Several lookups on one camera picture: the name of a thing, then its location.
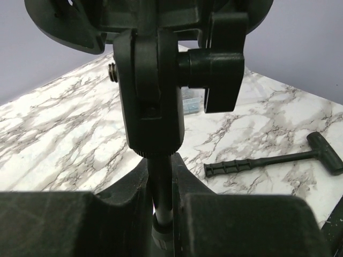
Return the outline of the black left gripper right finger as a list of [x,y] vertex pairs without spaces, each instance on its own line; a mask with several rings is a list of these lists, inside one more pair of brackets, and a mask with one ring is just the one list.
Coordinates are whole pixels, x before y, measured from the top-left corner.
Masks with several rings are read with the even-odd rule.
[[216,194],[179,154],[171,161],[175,256],[330,256],[303,199]]

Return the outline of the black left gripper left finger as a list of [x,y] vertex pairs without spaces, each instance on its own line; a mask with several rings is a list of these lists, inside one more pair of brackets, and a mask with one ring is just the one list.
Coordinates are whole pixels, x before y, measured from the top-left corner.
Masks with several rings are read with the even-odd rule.
[[145,160],[98,194],[2,192],[1,256],[148,256],[151,218]]

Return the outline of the black round-base shock-mount stand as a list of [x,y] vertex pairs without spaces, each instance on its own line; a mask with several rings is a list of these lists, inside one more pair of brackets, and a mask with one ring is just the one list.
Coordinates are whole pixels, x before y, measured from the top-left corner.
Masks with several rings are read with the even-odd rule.
[[38,29],[72,49],[100,54],[120,97],[128,145],[146,161],[155,206],[150,256],[174,256],[172,155],[184,139],[182,87],[205,90],[206,113],[235,108],[245,37],[272,1],[26,1]]

